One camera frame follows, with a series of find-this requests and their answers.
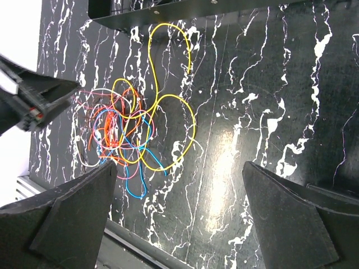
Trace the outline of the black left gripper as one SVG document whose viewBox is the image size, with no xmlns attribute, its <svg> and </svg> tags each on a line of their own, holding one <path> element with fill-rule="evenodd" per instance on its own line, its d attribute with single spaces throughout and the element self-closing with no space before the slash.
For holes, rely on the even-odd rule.
<svg viewBox="0 0 359 269">
<path fill-rule="evenodd" d="M 1 87 L 1 134 L 14 126 L 25 132 L 45 128 L 71 104 L 79 82 L 40 75 L 1 56 L 1 71 L 16 84 L 16 92 Z"/>
</svg>

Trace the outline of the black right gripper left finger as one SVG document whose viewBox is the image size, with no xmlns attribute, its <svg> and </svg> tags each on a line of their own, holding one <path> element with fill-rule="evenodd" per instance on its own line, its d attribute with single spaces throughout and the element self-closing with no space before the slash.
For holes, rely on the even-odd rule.
<svg viewBox="0 0 359 269">
<path fill-rule="evenodd" d="M 1 268 L 94 268 L 116 185 L 106 162 L 1 207 Z"/>
</svg>

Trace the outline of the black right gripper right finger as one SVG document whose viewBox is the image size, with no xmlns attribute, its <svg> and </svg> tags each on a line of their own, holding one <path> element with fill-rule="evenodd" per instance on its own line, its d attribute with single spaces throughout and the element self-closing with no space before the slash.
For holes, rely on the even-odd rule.
<svg viewBox="0 0 359 269">
<path fill-rule="evenodd" d="M 358 268 L 358 194 L 242 171 L 266 268 Z"/>
</svg>

